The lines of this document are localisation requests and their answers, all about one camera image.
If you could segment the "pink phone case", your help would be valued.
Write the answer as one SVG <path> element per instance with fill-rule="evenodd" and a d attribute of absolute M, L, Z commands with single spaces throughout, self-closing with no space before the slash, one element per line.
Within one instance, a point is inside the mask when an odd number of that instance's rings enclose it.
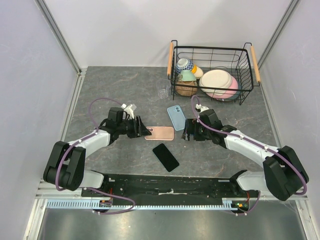
<path fill-rule="evenodd" d="M 175 136 L 173 127 L 170 126 L 148 126 L 151 135 L 145 136 L 145 140 L 150 141 L 172 141 Z"/>

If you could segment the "black phone front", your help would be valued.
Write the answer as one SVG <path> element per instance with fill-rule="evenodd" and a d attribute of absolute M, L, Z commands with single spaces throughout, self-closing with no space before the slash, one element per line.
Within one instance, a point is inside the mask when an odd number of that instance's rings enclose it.
<path fill-rule="evenodd" d="M 179 162 L 164 143 L 161 143 L 153 148 L 152 152 L 168 172 L 172 172 L 174 169 L 180 166 Z"/>

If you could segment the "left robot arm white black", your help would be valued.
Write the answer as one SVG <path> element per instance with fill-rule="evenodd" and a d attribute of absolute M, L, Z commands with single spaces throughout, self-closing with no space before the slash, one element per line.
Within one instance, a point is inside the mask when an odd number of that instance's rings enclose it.
<path fill-rule="evenodd" d="M 107 118 L 92 133 L 74 141 L 56 142 L 45 167 L 43 180 L 55 185 L 59 191 L 92 188 L 99 197 L 106 196 L 110 191 L 109 183 L 104 181 L 102 173 L 85 170 L 85 161 L 97 150 L 111 145 L 120 135 L 134 139 L 152 134 L 141 117 L 134 115 L 135 109 L 134 104 L 112 107 Z"/>

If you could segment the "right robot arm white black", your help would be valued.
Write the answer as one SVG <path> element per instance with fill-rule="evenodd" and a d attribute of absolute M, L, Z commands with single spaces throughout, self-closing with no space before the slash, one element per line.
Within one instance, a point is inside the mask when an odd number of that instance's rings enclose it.
<path fill-rule="evenodd" d="M 233 176 L 229 191 L 235 197 L 246 191 L 268 191 L 278 200 L 286 201 L 307 192 L 308 174 L 291 147 L 270 146 L 248 137 L 234 126 L 223 125 L 213 109 L 201 110 L 195 118 L 186 119 L 182 137 L 186 141 L 211 141 L 262 168 L 260 172 L 242 170 Z"/>

